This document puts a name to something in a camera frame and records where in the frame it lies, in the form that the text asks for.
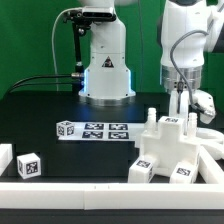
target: cube with marker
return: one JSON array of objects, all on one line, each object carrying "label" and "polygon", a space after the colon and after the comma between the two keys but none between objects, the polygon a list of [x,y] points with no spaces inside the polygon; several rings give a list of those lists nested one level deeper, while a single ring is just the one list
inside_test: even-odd
[{"label": "cube with marker", "polygon": [[30,153],[17,157],[18,173],[23,179],[40,176],[40,158],[35,153]]},{"label": "cube with marker", "polygon": [[75,134],[75,124],[71,121],[62,121],[56,124],[57,136],[72,136]]}]

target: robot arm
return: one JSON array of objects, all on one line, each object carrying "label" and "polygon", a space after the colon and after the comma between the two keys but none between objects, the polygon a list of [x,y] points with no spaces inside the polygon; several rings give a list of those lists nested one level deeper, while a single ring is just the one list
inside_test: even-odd
[{"label": "robot arm", "polygon": [[[216,8],[222,10],[222,7],[223,0]],[[170,116],[187,117],[188,105],[182,104],[190,101],[190,105],[201,112],[202,122],[210,123],[215,117],[212,97],[207,93],[202,94],[202,91],[198,92],[205,45],[212,48],[213,43],[213,48],[215,46],[213,33],[217,31],[214,29],[216,20],[212,18],[211,11],[205,0],[166,1],[161,31],[161,81],[169,93],[175,92],[171,94],[175,99],[171,99]],[[189,93],[189,100],[183,102],[181,94],[185,91]],[[184,115],[181,115],[180,108],[185,108]]]}]

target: black cable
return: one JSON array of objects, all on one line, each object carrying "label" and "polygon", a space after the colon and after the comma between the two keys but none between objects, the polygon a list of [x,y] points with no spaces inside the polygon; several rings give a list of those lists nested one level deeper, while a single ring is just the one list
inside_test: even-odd
[{"label": "black cable", "polygon": [[29,77],[29,78],[25,78],[25,79],[22,79],[18,82],[16,82],[13,86],[17,86],[17,85],[20,85],[24,82],[28,82],[28,81],[32,81],[32,80],[35,80],[35,79],[57,79],[57,78],[71,78],[71,75],[38,75],[38,76],[32,76],[32,77]]},{"label": "black cable", "polygon": [[24,83],[24,84],[19,84],[19,85],[16,85],[16,86],[12,86],[11,88],[9,88],[4,97],[6,97],[8,94],[10,94],[13,90],[17,89],[17,88],[20,88],[20,87],[24,87],[24,86],[38,86],[38,85],[79,85],[78,82],[44,82],[44,83]]}]

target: white building block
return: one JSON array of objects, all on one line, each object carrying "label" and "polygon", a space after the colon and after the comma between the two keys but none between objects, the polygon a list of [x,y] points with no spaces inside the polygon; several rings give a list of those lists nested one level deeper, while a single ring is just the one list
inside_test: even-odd
[{"label": "white building block", "polygon": [[140,156],[129,169],[128,183],[149,183],[156,165],[156,159]]},{"label": "white building block", "polygon": [[184,135],[184,122],[182,118],[162,117],[158,129],[142,133],[140,155],[158,158],[155,174],[170,177],[181,161],[198,165],[200,139]]},{"label": "white building block", "polygon": [[9,163],[12,161],[12,145],[0,145],[0,176],[5,171]]},{"label": "white building block", "polygon": [[71,121],[62,121],[56,124],[57,136],[72,136],[75,134],[75,124]]},{"label": "white building block", "polygon": [[17,167],[23,179],[41,175],[40,158],[35,153],[18,156]]},{"label": "white building block", "polygon": [[192,184],[195,181],[195,176],[198,173],[198,166],[193,166],[189,163],[177,163],[170,177],[171,184]]}]

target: white block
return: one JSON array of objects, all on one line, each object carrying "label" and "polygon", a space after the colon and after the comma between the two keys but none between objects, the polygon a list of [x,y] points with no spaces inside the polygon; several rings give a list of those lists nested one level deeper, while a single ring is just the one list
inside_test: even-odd
[{"label": "white block", "polygon": [[75,134],[75,124],[71,121],[62,121],[56,124],[57,136],[72,136]]},{"label": "white block", "polygon": [[0,145],[0,176],[5,171],[9,163],[12,161],[12,145]]},{"label": "white block", "polygon": [[198,173],[198,166],[189,163],[177,163],[171,177],[171,184],[192,184],[195,181],[195,173]]},{"label": "white block", "polygon": [[35,154],[27,154],[17,157],[18,173],[23,179],[41,175],[40,158]]},{"label": "white block", "polygon": [[128,183],[149,183],[154,176],[156,160],[140,156],[129,169]]}]

